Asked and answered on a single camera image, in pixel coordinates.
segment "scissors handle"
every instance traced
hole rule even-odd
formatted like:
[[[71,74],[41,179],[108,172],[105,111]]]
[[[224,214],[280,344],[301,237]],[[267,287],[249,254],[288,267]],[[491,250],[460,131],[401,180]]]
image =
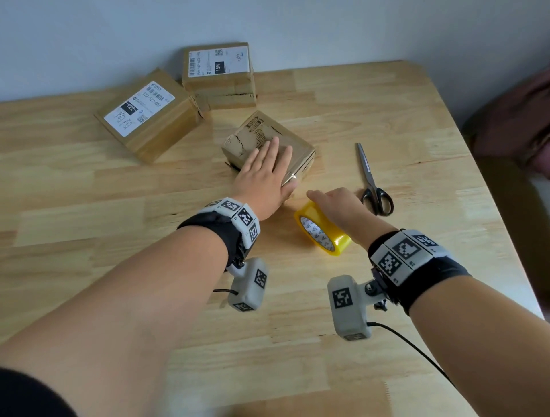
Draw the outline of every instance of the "scissors handle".
[[[368,199],[372,205],[372,208],[375,212],[375,215],[378,216],[389,216],[393,213],[393,200],[390,195],[381,188],[376,188],[376,196],[372,193],[370,188],[367,188],[363,195],[361,196],[361,202],[365,202],[365,199]]]

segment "white wall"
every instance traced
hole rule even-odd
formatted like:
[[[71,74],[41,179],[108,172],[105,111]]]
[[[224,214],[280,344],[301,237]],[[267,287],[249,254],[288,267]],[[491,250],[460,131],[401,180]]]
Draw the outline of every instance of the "white wall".
[[[460,123],[549,61],[548,0],[3,0],[0,101],[181,71],[186,45],[247,41],[257,71],[410,59]]]

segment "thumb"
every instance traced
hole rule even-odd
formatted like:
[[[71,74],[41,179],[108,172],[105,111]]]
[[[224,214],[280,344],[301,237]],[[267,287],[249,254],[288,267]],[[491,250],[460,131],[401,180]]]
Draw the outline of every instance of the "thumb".
[[[307,198],[309,198],[311,201],[313,201],[315,204],[317,204],[322,211],[325,211],[325,208],[329,204],[328,196],[319,190],[309,190],[307,193]]]
[[[296,181],[295,179],[292,179],[284,184],[280,189],[281,201],[287,201],[290,198],[290,195],[296,189],[296,187],[298,187],[298,181]]]

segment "brown cardboard box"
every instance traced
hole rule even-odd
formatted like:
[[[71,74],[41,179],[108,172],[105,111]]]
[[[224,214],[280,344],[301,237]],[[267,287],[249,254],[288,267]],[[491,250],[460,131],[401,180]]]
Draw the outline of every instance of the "brown cardboard box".
[[[315,148],[260,111],[254,112],[235,134],[225,140],[222,151],[227,160],[240,169],[255,147],[261,147],[274,136],[279,137],[279,155],[282,154],[281,149],[287,146],[292,146],[293,151],[283,184],[292,178],[302,179],[313,164]]]
[[[143,162],[151,163],[202,121],[194,98],[161,69],[124,89],[95,117]]]
[[[183,56],[182,84],[202,111],[256,106],[248,43],[192,46]]]

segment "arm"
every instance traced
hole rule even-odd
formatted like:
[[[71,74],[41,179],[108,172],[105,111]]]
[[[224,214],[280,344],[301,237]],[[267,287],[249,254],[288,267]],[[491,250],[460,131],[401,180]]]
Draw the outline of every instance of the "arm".
[[[278,138],[255,150],[231,193],[260,220],[295,188],[281,188],[292,148],[273,169],[277,151]],[[0,346],[0,366],[44,382],[78,414],[148,415],[170,351],[190,332],[227,260],[215,232],[177,230]]]
[[[324,214],[365,250],[397,230],[346,189],[308,191]],[[410,317],[433,356],[482,416],[547,415],[550,325],[468,276],[421,294]]]

